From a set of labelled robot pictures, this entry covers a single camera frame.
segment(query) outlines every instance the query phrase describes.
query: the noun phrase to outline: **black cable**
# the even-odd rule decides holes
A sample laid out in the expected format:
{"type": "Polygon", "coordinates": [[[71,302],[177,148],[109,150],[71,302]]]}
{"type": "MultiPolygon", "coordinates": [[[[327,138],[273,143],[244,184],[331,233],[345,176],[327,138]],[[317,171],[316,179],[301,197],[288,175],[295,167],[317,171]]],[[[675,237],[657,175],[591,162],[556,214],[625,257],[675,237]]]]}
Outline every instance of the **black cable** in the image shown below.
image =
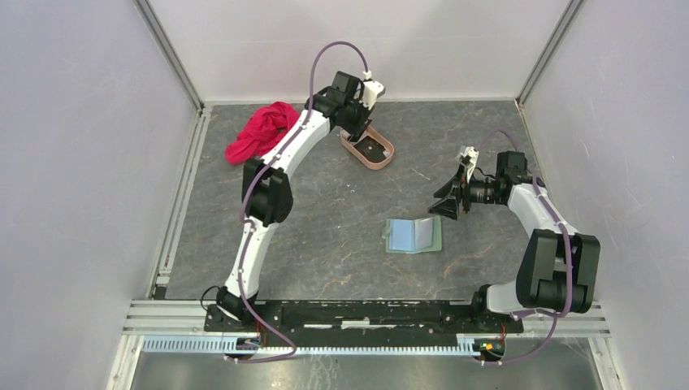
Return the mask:
{"type": "Polygon", "coordinates": [[[483,169],[481,169],[479,167],[476,167],[476,171],[481,172],[481,175],[483,175],[483,177],[490,177],[493,180],[497,180],[494,175],[486,175],[485,173],[483,173],[483,169]]]}
{"type": "Polygon", "coordinates": [[[206,297],[206,294],[209,293],[210,290],[212,290],[213,288],[217,288],[218,291],[220,290],[220,286],[210,286],[209,288],[207,288],[207,289],[203,292],[203,294],[201,295],[201,299],[198,300],[199,303],[201,303],[201,308],[202,308],[206,313],[208,313],[208,308],[203,306],[203,298],[205,298],[205,297],[206,297]]]}

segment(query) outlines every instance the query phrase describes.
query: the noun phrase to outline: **wall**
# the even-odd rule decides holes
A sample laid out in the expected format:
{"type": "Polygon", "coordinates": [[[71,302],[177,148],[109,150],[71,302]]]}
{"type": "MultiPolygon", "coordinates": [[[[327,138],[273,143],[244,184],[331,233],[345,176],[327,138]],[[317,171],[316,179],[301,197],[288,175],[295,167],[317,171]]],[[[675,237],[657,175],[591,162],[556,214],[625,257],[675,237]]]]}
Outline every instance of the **wall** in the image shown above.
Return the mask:
{"type": "Polygon", "coordinates": [[[195,112],[132,2],[0,15],[0,388],[104,388],[195,112]]]}
{"type": "MultiPolygon", "coordinates": [[[[387,99],[507,99],[519,93],[567,0],[151,0],[202,98],[301,102],[311,63],[330,41],[366,55],[387,99]]],[[[358,56],[323,56],[361,75],[358,56]]]]}
{"type": "Polygon", "coordinates": [[[526,102],[554,199],[601,240],[597,295],[630,388],[687,388],[689,2],[583,4],[526,102]]]}

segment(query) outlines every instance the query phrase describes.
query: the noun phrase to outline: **black mounting plate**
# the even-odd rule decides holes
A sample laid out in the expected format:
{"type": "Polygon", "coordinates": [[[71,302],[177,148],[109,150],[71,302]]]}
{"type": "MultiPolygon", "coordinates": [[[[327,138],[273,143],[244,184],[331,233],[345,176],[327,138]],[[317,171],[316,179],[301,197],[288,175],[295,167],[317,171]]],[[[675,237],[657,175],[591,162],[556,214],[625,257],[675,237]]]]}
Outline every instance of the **black mounting plate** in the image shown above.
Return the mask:
{"type": "MultiPolygon", "coordinates": [[[[508,315],[476,314],[457,301],[256,301],[256,312],[300,347],[456,346],[457,333],[522,333],[522,321],[508,315]],[[389,327],[361,328],[370,325],[389,327]]],[[[255,332],[209,305],[205,332],[255,332]]],[[[267,346],[286,346],[273,335],[267,346]]]]}

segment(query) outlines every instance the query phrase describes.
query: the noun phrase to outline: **crumpled red cloth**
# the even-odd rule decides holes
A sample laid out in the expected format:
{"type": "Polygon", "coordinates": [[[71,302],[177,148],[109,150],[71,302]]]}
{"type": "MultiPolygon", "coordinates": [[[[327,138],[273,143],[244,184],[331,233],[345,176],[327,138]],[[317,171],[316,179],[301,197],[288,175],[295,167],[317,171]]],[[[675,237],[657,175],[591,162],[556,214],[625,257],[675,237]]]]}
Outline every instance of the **crumpled red cloth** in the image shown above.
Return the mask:
{"type": "Polygon", "coordinates": [[[298,120],[299,113],[284,102],[259,108],[237,134],[236,141],[227,146],[225,159],[237,165],[254,156],[263,156],[278,145],[298,120]]]}

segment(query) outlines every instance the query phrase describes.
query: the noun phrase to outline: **gray floor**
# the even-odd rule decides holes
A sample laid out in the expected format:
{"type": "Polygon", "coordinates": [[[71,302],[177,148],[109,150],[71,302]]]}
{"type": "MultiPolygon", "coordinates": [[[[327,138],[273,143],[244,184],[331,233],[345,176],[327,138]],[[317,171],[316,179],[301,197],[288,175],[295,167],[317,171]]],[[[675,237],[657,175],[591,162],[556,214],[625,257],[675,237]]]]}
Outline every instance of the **gray floor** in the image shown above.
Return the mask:
{"type": "MultiPolygon", "coordinates": [[[[240,244],[241,167],[223,152],[258,106],[213,109],[177,249],[168,299],[198,299],[223,284],[240,244]]],[[[414,255],[384,250],[387,218],[427,215],[432,194],[457,170],[461,145],[476,145],[496,128],[510,130],[535,159],[512,102],[380,103],[373,126],[395,145],[381,171],[366,169],[335,133],[316,145],[291,178],[294,207],[275,233],[260,279],[263,299],[464,299],[481,284],[516,275],[527,244],[518,219],[503,206],[475,206],[443,220],[443,250],[414,255]]],[[[510,149],[497,136],[479,166],[495,169],[510,149]]]]}
{"type": "MultiPolygon", "coordinates": [[[[541,340],[509,340],[506,357],[541,340]]],[[[143,353],[133,389],[602,389],[588,341],[553,340],[523,362],[481,368],[466,357],[309,356],[236,365],[209,354],[143,353]]]]}

